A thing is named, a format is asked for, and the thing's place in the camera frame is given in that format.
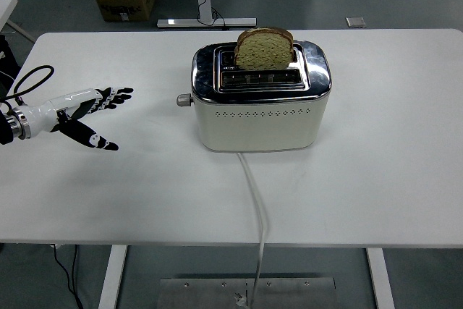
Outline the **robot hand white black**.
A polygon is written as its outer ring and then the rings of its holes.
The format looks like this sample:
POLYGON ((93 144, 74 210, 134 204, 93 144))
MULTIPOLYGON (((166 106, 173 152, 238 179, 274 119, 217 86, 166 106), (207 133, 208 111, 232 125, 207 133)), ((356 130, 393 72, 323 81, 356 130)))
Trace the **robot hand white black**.
POLYGON ((80 120, 97 111, 115 109, 131 99, 132 92, 132 88, 89 88, 53 98, 40 106, 20 106, 17 110, 26 121, 27 138, 40 132, 58 131, 86 147, 116 151, 119 149, 116 143, 108 141, 80 120))

